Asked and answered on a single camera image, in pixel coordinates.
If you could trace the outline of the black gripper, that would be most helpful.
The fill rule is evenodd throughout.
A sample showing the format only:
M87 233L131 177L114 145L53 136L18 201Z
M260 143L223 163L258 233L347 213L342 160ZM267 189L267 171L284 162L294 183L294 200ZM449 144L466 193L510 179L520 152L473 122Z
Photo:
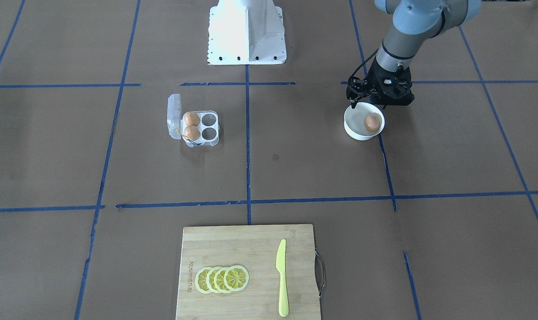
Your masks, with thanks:
M412 85L410 68L396 66L396 71L387 71L374 59L365 79L348 78L346 98L352 109L365 97L373 104L405 107L414 100Z

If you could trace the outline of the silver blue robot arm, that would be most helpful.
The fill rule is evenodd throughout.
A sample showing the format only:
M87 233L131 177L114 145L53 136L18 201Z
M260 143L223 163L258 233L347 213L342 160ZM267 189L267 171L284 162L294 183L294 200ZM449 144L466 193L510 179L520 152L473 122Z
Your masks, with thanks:
M480 0L377 0L392 23L381 45L369 56L365 78L355 73L347 81L346 98L355 108L360 100L383 106L408 106L414 100L410 65L422 44L472 19Z

